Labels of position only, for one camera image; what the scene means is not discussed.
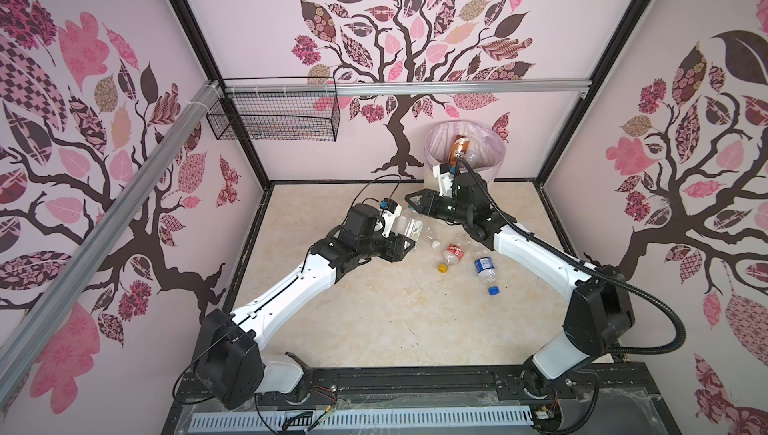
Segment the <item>blue label bottle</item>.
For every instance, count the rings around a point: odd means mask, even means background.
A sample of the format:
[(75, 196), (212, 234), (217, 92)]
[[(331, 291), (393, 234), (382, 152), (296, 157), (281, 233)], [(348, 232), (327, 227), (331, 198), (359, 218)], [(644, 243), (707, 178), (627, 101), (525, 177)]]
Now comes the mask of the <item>blue label bottle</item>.
[(491, 253), (484, 247), (476, 248), (472, 253), (473, 265), (478, 279), (484, 285), (489, 295), (500, 293), (497, 283), (497, 272)]

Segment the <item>brown coffee bottle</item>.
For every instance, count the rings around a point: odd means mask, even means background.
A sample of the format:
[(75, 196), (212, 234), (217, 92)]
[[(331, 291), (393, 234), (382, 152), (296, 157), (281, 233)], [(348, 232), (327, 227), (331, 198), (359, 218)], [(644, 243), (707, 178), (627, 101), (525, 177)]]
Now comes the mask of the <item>brown coffee bottle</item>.
[(471, 139), (466, 136), (457, 136), (455, 140), (452, 143), (450, 153), (449, 153), (449, 162), (451, 164), (456, 164), (456, 161), (459, 158), (464, 158), (465, 154), (470, 148)]

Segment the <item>clear bottle red cap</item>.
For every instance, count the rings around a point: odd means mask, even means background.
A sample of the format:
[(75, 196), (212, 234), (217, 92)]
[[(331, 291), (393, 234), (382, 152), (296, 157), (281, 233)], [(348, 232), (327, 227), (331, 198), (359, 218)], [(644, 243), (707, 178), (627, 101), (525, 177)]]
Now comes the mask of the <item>clear bottle red cap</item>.
[(464, 158), (467, 163), (475, 170), (479, 170), (480, 168), (487, 165), (486, 157), (481, 151), (468, 150)]

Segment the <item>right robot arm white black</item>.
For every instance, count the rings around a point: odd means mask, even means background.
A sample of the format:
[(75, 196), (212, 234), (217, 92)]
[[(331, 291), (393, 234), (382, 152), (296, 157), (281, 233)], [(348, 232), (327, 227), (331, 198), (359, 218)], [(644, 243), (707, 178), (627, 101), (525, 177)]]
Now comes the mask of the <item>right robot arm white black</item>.
[(623, 277), (551, 246), (497, 207), (487, 184), (468, 172), (447, 175), (450, 186), (405, 196), (419, 214), (457, 223), (470, 238), (506, 256), (546, 282), (568, 302), (561, 331), (523, 364), (521, 377), (534, 398), (555, 380), (608, 352), (635, 323)]

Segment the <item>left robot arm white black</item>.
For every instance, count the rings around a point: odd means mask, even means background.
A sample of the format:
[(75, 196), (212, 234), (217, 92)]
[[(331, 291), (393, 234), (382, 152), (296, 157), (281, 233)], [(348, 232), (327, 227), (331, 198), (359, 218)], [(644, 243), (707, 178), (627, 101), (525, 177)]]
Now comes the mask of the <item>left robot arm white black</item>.
[(262, 351), (293, 315), (364, 261), (400, 262), (415, 245), (415, 240), (394, 232), (357, 236), (336, 227), (264, 294), (230, 313), (215, 309), (203, 319), (192, 373), (229, 410), (257, 393), (279, 392), (304, 399), (311, 369), (294, 355)]

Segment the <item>clear bottle green label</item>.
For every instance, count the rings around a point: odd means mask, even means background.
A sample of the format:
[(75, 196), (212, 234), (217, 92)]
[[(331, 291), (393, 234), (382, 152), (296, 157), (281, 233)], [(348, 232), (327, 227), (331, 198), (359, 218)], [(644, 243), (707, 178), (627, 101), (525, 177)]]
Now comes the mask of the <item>clear bottle green label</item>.
[(412, 207), (405, 209), (396, 219), (394, 230), (396, 233), (417, 242), (420, 238), (424, 221), (422, 216)]

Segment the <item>clear crushed bottle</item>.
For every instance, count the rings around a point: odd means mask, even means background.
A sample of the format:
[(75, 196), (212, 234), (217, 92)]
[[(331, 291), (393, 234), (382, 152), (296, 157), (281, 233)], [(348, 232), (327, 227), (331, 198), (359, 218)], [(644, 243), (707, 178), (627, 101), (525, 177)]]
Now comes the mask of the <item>clear crushed bottle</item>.
[(424, 221), (422, 227), (421, 237), (425, 240), (425, 243), (433, 250), (438, 250), (442, 247), (442, 242), (435, 228), (435, 224), (432, 221)]

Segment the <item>small bottle red label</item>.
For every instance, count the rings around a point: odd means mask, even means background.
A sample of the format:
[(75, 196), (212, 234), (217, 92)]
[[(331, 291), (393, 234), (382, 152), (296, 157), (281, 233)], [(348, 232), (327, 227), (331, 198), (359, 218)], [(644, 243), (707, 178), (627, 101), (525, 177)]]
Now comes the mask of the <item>small bottle red label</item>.
[(438, 271), (440, 273), (447, 273), (451, 267), (459, 264), (464, 256), (465, 251), (459, 244), (450, 243), (446, 245), (440, 254)]

